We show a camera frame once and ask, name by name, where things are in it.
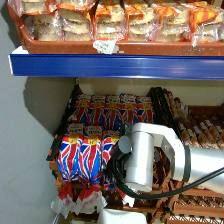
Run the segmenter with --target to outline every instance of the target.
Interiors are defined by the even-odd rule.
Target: gray wall
[[[74,79],[13,77],[19,41],[4,1],[0,10],[0,224],[48,224],[57,192],[46,156]]]

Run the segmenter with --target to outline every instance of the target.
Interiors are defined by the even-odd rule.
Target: white wall
[[[4,1],[0,10],[0,223],[48,224],[55,217],[50,203],[56,190],[45,159],[74,80],[13,77],[7,56],[19,42]],[[150,86],[162,86],[186,104],[220,105],[224,101],[224,82],[98,81],[80,79],[81,88],[87,94],[145,95]]]

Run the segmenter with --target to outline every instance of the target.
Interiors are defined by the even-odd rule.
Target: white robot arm
[[[166,154],[170,161],[171,178],[174,180],[192,183],[221,169],[218,176],[206,181],[203,186],[224,194],[224,150],[184,146],[173,129],[145,123],[126,124],[124,135],[112,149],[111,159],[106,169],[112,182],[121,185],[123,181],[128,189],[150,192],[153,180],[154,147],[161,147]],[[118,163],[120,164],[121,161],[125,170],[122,181],[121,171],[118,169]]]

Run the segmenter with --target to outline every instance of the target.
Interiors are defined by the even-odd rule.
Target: blue shelf edge
[[[224,57],[9,55],[14,76],[224,80]]]

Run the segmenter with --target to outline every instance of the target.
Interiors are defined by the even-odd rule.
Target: orange tray
[[[31,54],[97,54],[93,41],[37,41],[33,40],[19,17],[8,5],[9,14],[15,23],[22,46]],[[121,55],[169,55],[169,56],[224,56],[224,43],[200,43],[193,47],[190,42],[117,42]]]

